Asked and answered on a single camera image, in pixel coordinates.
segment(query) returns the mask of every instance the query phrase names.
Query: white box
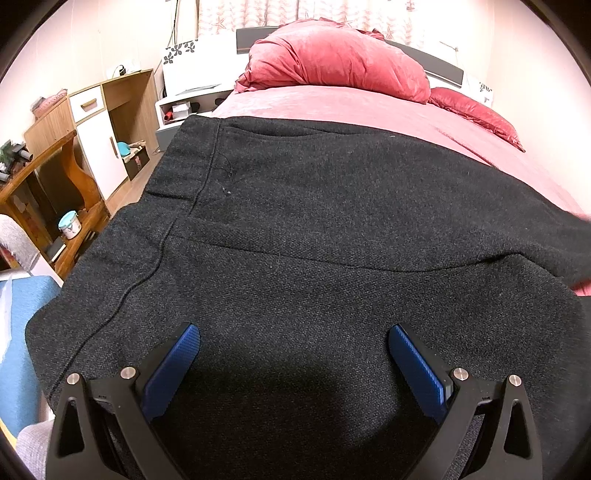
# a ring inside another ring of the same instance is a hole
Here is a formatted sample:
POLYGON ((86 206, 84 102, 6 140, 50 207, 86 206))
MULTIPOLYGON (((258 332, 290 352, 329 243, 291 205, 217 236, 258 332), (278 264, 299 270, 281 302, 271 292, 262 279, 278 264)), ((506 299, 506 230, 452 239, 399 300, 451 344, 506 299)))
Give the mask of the white box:
POLYGON ((191 113, 191 103, 179 103, 177 105, 173 105, 173 119, 175 120, 182 120, 187 118, 191 113))

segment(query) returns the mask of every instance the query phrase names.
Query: wall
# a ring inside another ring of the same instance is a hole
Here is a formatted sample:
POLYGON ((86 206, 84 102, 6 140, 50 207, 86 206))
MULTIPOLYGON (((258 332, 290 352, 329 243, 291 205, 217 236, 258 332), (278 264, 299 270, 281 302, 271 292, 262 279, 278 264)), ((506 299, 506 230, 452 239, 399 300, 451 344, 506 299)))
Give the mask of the wall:
MULTIPOLYGON (((179 0, 178 40, 196 36, 196 1, 179 0)), ((170 38, 175 0, 69 0, 31 37, 0 83, 0 142, 21 140, 31 104, 110 78, 132 60, 156 68, 170 38)), ((163 86, 157 75, 157 87, 163 86)))
POLYGON ((495 1, 486 83, 494 110, 591 213, 591 86, 555 33, 517 0, 495 1))
POLYGON ((428 1, 423 7, 428 22, 423 50, 484 82, 495 32, 495 3, 495 0, 428 1))

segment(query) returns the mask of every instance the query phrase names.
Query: drawer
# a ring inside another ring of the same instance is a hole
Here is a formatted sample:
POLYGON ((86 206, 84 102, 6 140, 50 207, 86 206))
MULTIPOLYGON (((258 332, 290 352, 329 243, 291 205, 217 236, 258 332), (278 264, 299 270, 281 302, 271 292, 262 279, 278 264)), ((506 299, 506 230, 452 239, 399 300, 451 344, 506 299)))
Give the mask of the drawer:
POLYGON ((102 110, 105 104, 103 103, 103 96, 100 92, 100 85, 71 96, 70 105, 72 106, 72 116, 76 123, 102 110))

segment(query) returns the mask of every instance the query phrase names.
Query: red pillow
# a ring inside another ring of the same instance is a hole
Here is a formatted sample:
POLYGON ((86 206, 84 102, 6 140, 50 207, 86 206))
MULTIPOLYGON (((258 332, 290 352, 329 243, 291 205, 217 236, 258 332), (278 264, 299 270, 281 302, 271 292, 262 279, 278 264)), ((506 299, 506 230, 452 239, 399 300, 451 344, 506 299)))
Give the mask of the red pillow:
POLYGON ((501 137, 522 152, 525 151, 513 125, 494 110, 472 100, 466 95, 449 88, 437 87, 431 90, 429 103, 432 103, 439 108, 449 110, 450 112, 457 113, 468 119, 470 122, 474 122, 481 127, 490 130, 497 137, 501 137))
POLYGON ((297 20, 255 42, 235 90, 330 85, 427 103, 423 67, 380 38, 377 31, 364 34, 332 20, 297 20))

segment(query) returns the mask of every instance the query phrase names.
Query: patterned curtain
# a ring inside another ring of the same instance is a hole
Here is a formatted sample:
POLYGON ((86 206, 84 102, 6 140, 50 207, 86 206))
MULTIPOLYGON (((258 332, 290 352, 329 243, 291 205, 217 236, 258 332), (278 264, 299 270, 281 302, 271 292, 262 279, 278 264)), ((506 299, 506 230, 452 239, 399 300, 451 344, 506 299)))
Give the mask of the patterned curtain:
POLYGON ((422 48, 425 0, 200 0, 199 35, 330 18, 359 30, 377 28, 387 40, 422 48))

